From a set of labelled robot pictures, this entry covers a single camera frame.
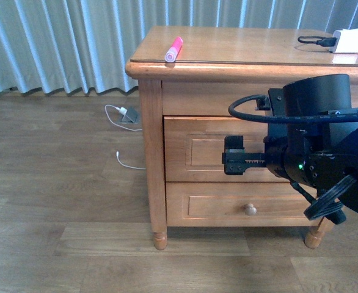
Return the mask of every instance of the white curtain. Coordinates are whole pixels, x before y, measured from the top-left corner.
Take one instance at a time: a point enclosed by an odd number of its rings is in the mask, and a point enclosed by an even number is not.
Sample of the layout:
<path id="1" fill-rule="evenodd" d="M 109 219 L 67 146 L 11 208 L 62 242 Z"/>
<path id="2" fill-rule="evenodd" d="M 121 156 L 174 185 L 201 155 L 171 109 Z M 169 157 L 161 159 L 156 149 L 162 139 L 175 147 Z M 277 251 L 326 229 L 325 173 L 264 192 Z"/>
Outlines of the white curtain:
<path id="1" fill-rule="evenodd" d="M 358 0 L 0 0 L 0 92 L 128 91 L 125 63 L 154 25 L 358 27 Z"/>

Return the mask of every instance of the drawer knob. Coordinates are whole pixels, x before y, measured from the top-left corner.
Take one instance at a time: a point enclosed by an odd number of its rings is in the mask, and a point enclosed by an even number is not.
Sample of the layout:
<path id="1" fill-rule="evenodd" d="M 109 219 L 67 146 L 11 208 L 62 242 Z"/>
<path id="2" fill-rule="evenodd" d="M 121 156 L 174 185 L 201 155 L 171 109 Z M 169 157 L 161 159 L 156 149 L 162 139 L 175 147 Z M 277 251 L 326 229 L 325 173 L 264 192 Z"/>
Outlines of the drawer knob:
<path id="1" fill-rule="evenodd" d="M 255 215 L 257 213 L 257 209 L 252 203 L 249 203 L 244 206 L 244 213 L 246 215 Z"/>

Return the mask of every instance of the drawer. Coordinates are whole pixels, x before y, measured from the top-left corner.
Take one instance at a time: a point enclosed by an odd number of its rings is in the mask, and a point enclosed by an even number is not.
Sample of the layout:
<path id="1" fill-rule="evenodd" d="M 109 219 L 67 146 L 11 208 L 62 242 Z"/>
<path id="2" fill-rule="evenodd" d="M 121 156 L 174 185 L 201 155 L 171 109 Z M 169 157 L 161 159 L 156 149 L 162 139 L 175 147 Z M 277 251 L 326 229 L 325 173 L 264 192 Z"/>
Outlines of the drawer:
<path id="1" fill-rule="evenodd" d="M 309 226 L 305 198 L 287 183 L 167 183 L 168 226 Z M 246 214 L 249 205 L 256 213 Z"/>
<path id="2" fill-rule="evenodd" d="M 249 95 L 267 95 L 270 88 L 280 88 L 278 83 L 229 83 L 229 82 L 169 82 L 163 81 L 163 115 L 230 116 L 232 102 Z M 256 102 L 250 101 L 236 109 L 263 115 L 255 111 Z"/>
<path id="3" fill-rule="evenodd" d="M 221 154 L 227 135 L 243 135 L 247 152 L 263 153 L 267 125 L 232 117 L 164 117 L 166 181 L 286 182 L 267 168 L 226 175 Z"/>

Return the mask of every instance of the white charger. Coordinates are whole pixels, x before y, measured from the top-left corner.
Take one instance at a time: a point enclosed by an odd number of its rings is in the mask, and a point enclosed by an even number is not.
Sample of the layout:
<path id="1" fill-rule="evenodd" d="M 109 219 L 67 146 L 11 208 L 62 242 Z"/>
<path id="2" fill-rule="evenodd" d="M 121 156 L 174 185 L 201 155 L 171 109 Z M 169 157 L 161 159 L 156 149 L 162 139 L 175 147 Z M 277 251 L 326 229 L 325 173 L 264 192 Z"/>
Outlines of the white charger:
<path id="1" fill-rule="evenodd" d="M 358 53 L 358 29 L 339 29 L 332 35 L 335 45 L 329 48 L 332 53 Z"/>

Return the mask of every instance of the wooden dresser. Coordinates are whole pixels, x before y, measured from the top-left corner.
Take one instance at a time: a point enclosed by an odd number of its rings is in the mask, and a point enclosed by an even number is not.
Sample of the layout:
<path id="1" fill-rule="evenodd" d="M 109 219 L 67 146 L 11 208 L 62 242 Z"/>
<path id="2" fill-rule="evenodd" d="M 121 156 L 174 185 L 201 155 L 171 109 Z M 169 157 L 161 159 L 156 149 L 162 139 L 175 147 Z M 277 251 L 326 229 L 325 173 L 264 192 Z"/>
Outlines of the wooden dresser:
<path id="1" fill-rule="evenodd" d="M 317 247 L 332 227 L 309 222 L 309 205 L 266 168 L 224 174 L 226 135 L 243 135 L 248 152 L 263 152 L 267 125 L 237 120 L 228 106 L 247 95 L 326 74 L 350 75 L 358 107 L 358 54 L 331 54 L 297 42 L 324 32 L 288 29 L 154 27 L 126 65 L 139 81 L 150 217 L 157 249 L 168 226 L 314 226 L 305 243 Z M 164 55 L 176 36 L 175 63 Z M 255 104 L 239 110 L 259 114 Z"/>

